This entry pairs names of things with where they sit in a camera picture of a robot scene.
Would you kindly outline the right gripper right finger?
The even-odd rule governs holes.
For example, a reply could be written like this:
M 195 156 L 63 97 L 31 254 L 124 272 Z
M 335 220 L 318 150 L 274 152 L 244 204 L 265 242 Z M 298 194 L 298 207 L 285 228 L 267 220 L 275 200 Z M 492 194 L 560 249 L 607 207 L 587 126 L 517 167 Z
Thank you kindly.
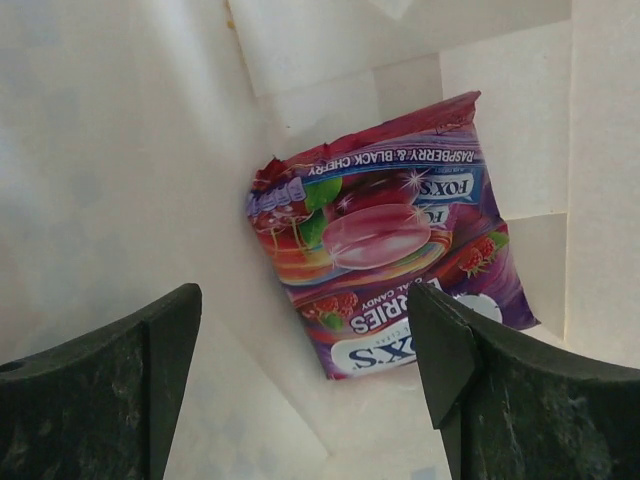
M 455 479 L 635 479 L 639 372 L 511 329 L 414 285 L 409 324 Z

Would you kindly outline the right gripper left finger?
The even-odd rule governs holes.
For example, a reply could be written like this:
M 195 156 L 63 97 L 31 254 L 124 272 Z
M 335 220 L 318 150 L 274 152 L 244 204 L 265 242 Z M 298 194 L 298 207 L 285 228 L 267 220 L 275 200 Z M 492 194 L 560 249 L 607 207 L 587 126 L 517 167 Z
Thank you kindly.
M 202 291 L 187 283 L 3 364 L 2 478 L 163 478 L 201 315 Z

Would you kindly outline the purple berries snack pack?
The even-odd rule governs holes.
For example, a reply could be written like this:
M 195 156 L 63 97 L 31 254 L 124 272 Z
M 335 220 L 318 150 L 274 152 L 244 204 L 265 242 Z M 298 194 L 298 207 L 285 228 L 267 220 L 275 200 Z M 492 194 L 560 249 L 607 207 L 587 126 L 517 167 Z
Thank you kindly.
M 493 193 L 470 91 L 257 171 L 246 216 L 325 375 L 412 363 L 409 290 L 537 325 Z

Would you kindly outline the blue checkered paper bag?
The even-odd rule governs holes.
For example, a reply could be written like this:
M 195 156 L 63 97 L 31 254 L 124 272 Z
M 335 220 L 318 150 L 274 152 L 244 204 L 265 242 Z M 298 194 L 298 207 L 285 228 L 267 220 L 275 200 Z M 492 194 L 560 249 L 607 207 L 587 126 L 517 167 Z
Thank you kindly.
M 469 90 L 533 335 L 637 366 L 635 1 L 3 2 L 2 360 L 195 282 L 168 478 L 446 478 L 417 367 L 327 380 L 244 198 Z

